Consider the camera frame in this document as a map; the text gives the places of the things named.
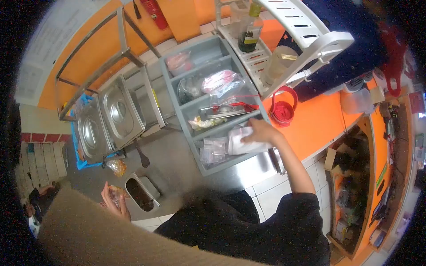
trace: stainless steel counter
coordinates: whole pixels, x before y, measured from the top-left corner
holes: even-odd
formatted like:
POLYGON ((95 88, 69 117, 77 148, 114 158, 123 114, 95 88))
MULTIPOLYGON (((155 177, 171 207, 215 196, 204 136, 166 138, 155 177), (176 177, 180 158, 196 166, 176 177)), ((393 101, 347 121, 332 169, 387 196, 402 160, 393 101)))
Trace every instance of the stainless steel counter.
MULTIPOLYGON (((164 79, 159 74, 158 65, 154 64, 149 74, 152 87, 155 89, 158 101, 164 114, 174 111, 170 103, 164 79)), ((148 105, 145 89, 141 89, 138 74, 126 81, 128 88, 135 90, 142 106, 142 111, 147 124, 155 115, 148 105)), ((142 152, 149 158, 150 165, 142 167, 138 151, 133 144, 127 146, 127 165, 123 177, 116 177, 111 169, 100 166, 78 170, 76 167, 75 151, 72 140, 64 146, 68 154, 68 177, 73 188, 85 194, 96 202, 101 202, 101 191, 105 181, 111 185, 125 187, 125 182, 131 172, 138 176, 147 176, 153 185, 161 193, 158 199, 161 207, 155 212, 144 212, 132 200, 127 201, 127 206, 132 215, 132 220, 148 219, 176 212, 184 203, 196 197, 205 196, 208 193, 229 194, 248 188, 275 174, 277 171, 267 152, 261 153, 228 169, 219 171, 208 177, 203 177, 193 158, 188 142, 183 133, 169 130, 160 130, 143 137, 138 141, 142 152)))

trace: fire extinguisher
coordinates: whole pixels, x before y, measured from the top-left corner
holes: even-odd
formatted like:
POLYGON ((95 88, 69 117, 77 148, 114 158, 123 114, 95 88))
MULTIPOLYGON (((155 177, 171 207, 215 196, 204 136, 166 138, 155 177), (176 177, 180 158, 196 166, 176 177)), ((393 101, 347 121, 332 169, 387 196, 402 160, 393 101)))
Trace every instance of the fire extinguisher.
POLYGON ((160 7, 156 0, 140 0, 145 10, 153 18, 160 30, 166 29, 169 25, 167 24, 166 18, 161 12, 160 7))

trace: menu board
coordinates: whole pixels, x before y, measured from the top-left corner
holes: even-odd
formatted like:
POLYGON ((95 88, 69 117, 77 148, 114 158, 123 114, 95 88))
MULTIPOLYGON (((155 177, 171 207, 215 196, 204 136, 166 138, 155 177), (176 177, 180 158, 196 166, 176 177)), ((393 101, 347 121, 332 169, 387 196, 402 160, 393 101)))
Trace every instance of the menu board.
POLYGON ((57 0, 33 33, 20 65, 15 99, 36 106, 57 58, 79 28, 109 0, 57 0))

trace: metal shelf rack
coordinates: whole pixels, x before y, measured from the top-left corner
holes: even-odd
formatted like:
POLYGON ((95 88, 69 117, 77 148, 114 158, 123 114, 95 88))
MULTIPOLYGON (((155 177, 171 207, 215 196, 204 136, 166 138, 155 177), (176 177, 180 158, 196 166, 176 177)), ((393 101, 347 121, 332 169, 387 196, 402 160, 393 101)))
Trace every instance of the metal shelf rack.
POLYGON ((141 72, 142 79, 145 84, 145 89, 147 91, 147 95, 149 97, 151 106, 154 110, 155 117, 157 119, 157 123, 160 126, 160 128, 164 128, 167 126, 167 123, 164 121, 163 114, 161 113, 161 110, 159 106, 157 105, 157 102, 155 100, 155 96, 150 84, 150 80, 148 77, 148 71, 147 71, 147 64, 143 62, 137 55, 135 55, 130 47, 127 45, 127 37, 126 37, 126 27, 124 26, 125 21, 132 27, 132 29, 136 32, 136 34, 142 39, 142 41, 148 46, 148 48, 154 52, 154 54, 160 58, 161 55, 157 51, 157 49, 149 42, 149 40, 145 37, 145 35, 139 30, 139 28, 136 26, 136 24, 132 21, 132 19, 129 17, 129 15, 124 10, 124 7, 121 6, 117 10, 115 10, 113 13, 111 13, 109 16, 107 16, 103 21, 101 21, 96 27, 94 27, 85 37, 84 39, 77 45, 77 47, 71 52, 71 54, 68 56, 67 60, 63 63, 61 69, 58 71, 55 77, 55 88, 56 88, 56 97, 58 99, 58 81, 67 83, 69 85, 72 85, 74 87, 77 87, 77 91, 74 94, 73 98, 68 101, 68 103, 64 106, 64 108, 61 110, 58 108, 58 117, 59 120, 64 121, 74 121, 75 118, 66 115, 68 111, 72 108, 72 106, 75 104, 75 102, 79 99, 79 97, 85 92, 90 91, 95 94, 99 94, 99 91, 96 89, 89 88, 90 85, 93 84, 104 72, 106 72, 109 68, 111 68, 114 64, 116 64, 118 61, 120 61, 122 58, 127 57, 132 63, 136 65, 137 68, 139 68, 139 71, 141 72), (120 51, 115 53, 112 57, 109 58, 98 70, 96 70, 92 75, 90 75, 86 81, 79 85, 76 84, 70 80, 67 80, 65 78, 62 78, 60 75, 68 65, 68 63, 71 61, 71 59, 75 56, 75 54, 81 49, 81 47, 89 40, 90 37, 92 37, 100 28, 102 28, 107 22, 109 22, 111 19, 117 17, 118 20, 118 35, 120 40, 120 51))
POLYGON ((230 35, 230 25, 221 24, 221 8, 230 5, 235 0, 221 2, 215 0, 216 29, 225 38, 253 80, 262 100, 270 97, 279 87, 287 85, 296 87, 303 80, 309 82, 308 77, 326 64, 335 56, 348 48, 354 38, 350 33, 329 31, 324 23, 301 0, 253 0, 265 7, 286 29, 302 54, 294 61, 291 68, 283 72, 272 86, 265 86, 260 80, 260 74, 266 67, 271 51, 259 39, 256 50, 250 53, 241 52, 237 39, 230 35), (318 61, 310 68, 299 72, 312 60, 318 61))

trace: olive oil bottle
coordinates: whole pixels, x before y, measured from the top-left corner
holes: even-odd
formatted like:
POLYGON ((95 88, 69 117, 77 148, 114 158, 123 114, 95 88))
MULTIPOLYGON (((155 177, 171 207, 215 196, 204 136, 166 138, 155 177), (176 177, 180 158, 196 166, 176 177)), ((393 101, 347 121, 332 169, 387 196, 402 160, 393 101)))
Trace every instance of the olive oil bottle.
POLYGON ((259 18, 261 7, 260 4, 252 2, 248 17, 244 17, 241 21, 238 48, 243 52, 253 52, 256 48, 263 27, 263 21, 259 18))

